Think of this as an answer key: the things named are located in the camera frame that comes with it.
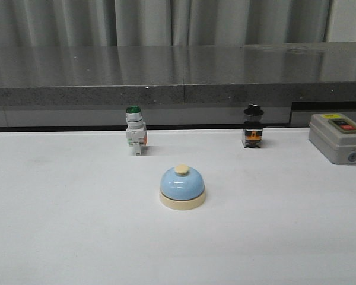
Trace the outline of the blue cream service bell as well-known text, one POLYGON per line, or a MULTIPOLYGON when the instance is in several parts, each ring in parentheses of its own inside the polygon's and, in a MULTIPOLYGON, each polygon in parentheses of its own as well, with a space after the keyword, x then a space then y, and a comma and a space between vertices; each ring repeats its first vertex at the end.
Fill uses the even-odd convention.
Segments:
POLYGON ((192 210, 206 199, 202 175, 194 168, 180 164, 168 169, 161 177, 159 198, 173 210, 192 210))

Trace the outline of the black selector switch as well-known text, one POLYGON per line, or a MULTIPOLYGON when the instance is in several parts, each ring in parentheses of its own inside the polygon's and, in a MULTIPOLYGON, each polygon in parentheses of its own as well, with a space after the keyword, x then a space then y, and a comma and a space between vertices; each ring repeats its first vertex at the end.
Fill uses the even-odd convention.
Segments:
POLYGON ((242 143, 244 148, 260 148, 263 126, 261 123, 264 111, 259 105, 250 103, 244 112, 242 143))

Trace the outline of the green pushbutton switch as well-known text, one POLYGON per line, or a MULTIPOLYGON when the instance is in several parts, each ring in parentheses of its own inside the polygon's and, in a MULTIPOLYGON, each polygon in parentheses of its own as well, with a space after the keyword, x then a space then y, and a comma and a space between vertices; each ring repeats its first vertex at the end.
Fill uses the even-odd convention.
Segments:
POLYGON ((142 148, 147 144, 147 126, 144 122, 141 108, 137 105, 126 108, 126 139, 128 146, 133 148, 136 156, 142 154, 142 148))

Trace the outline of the grey start stop switch box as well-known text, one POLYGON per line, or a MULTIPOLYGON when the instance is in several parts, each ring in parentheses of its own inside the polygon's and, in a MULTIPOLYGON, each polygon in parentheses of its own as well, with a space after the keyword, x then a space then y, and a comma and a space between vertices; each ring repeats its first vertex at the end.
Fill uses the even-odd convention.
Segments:
POLYGON ((356 164, 356 122, 343 114, 313 114, 309 141, 333 164, 356 164))

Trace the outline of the grey curtain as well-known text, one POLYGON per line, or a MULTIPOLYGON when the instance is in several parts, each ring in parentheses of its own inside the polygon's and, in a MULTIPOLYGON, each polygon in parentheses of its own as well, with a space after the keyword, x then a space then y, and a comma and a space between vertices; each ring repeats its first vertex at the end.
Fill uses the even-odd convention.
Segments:
POLYGON ((356 1, 0 1, 0 47, 356 42, 356 1))

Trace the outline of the grey stone counter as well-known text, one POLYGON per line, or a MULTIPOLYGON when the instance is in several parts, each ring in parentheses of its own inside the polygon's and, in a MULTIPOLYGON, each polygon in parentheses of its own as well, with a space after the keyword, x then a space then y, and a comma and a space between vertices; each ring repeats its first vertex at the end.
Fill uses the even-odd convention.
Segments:
POLYGON ((356 121, 356 43, 0 47, 0 130, 240 128, 250 103, 273 127, 314 113, 356 121))

